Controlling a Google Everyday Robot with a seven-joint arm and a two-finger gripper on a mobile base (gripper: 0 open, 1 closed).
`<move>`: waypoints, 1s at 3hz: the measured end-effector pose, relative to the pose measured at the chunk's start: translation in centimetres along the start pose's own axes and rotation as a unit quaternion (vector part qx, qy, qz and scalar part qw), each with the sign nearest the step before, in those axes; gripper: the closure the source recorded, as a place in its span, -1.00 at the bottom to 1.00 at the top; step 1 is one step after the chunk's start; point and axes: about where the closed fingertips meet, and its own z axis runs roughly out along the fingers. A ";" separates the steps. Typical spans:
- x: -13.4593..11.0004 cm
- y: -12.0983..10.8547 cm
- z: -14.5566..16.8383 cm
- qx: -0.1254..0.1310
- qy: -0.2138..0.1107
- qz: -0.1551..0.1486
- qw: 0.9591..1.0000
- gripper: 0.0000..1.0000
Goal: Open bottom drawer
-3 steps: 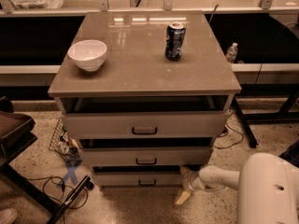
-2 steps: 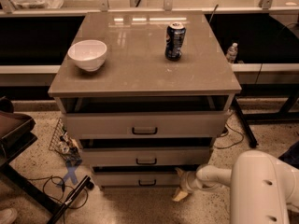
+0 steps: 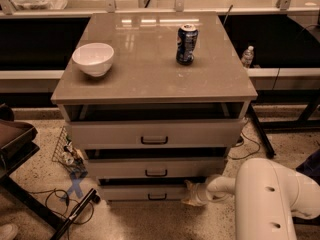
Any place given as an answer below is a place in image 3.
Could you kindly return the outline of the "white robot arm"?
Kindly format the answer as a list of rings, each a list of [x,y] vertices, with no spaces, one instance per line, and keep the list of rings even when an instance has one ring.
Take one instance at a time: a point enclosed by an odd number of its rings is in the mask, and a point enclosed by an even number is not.
[[[234,178],[188,181],[183,203],[203,206],[235,197],[236,240],[297,240],[293,219],[320,215],[320,186],[312,178],[263,158],[245,161]]]

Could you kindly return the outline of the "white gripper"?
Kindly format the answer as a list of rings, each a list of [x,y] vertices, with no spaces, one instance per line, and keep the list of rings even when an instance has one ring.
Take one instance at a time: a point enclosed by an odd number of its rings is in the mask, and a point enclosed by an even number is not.
[[[206,185],[204,183],[193,183],[189,180],[184,181],[188,195],[181,202],[190,206],[204,206],[208,203]]]

